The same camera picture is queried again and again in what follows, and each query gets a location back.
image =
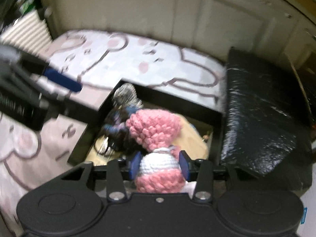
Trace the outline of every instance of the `crocheted doll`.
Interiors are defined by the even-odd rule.
[[[175,193],[185,185],[178,163],[180,148],[171,146],[180,119],[164,110],[138,110],[126,121],[131,137],[149,154],[143,157],[135,185],[138,192]]]

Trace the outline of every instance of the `bed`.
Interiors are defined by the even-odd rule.
[[[59,72],[83,85],[80,93],[45,77],[34,81],[98,108],[121,78],[168,92],[223,112],[225,69],[192,49],[125,33],[69,31],[39,51]],[[59,116],[33,132],[0,117],[0,209],[12,234],[22,233],[15,209],[28,191],[70,168],[67,159],[86,125]]]

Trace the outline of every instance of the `black clamp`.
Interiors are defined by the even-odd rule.
[[[80,83],[62,75],[49,63],[8,45],[0,45],[0,111],[39,131],[43,124],[59,114],[78,121],[99,125],[100,113],[57,93],[49,93],[30,77],[46,76],[63,87],[79,92]]]
[[[295,194],[227,190],[213,197],[214,179],[229,170],[206,160],[187,164],[197,180],[192,199],[185,193],[127,196],[123,180],[135,178],[140,158],[83,162],[27,193],[17,206],[24,236],[194,236],[197,229],[199,236],[297,236],[303,205]],[[93,191],[96,180],[106,180],[106,197]]]

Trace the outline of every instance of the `pink cheek print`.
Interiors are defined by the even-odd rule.
[[[33,146],[33,140],[29,133],[22,133],[17,142],[20,149],[30,149]]]
[[[221,71],[215,71],[214,72],[216,76],[218,76],[219,79],[224,79],[225,78],[225,75],[223,72]]]
[[[138,45],[143,46],[143,45],[147,44],[147,40],[144,38],[139,38],[137,43],[138,43]]]
[[[107,45],[109,48],[114,48],[114,47],[119,45],[119,40],[118,39],[111,39],[108,41]]]
[[[139,72],[145,74],[149,69],[149,64],[147,62],[141,62],[138,66]]]
[[[92,45],[92,41],[85,42],[85,44],[84,44],[82,47],[83,47],[83,48],[87,48],[87,47],[89,47],[90,45]]]
[[[21,130],[15,133],[13,138],[13,146],[16,152],[23,158],[31,158],[37,152],[38,139],[34,132],[30,130]]]

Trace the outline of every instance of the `door panel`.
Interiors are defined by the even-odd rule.
[[[275,62],[298,15],[283,0],[178,0],[172,40],[222,61],[234,46]]]
[[[74,28],[123,31],[171,40],[175,0],[43,0],[59,34]]]

